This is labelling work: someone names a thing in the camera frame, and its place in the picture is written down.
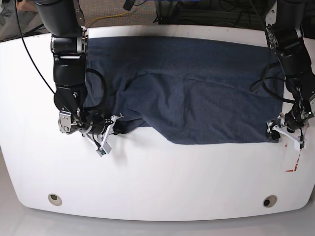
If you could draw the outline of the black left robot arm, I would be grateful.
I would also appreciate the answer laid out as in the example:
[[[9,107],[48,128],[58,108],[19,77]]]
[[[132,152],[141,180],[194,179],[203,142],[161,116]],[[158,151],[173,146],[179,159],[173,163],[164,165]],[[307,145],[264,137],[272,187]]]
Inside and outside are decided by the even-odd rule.
[[[315,75],[303,39],[305,0],[277,0],[265,20],[269,41],[285,76],[285,87],[292,94],[291,110],[284,116],[289,133],[302,130],[315,116]]]

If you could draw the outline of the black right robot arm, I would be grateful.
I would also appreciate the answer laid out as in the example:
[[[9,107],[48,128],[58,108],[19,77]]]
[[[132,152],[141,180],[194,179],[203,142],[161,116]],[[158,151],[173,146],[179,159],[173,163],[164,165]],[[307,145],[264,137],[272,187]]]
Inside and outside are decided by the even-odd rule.
[[[46,29],[51,33],[53,79],[56,85],[54,103],[60,112],[63,133],[76,131],[100,135],[113,121],[105,115],[107,84],[96,70],[87,68],[88,35],[77,20],[72,0],[36,0],[35,7]],[[86,74],[98,76],[103,90],[97,105],[84,105],[88,91]]]

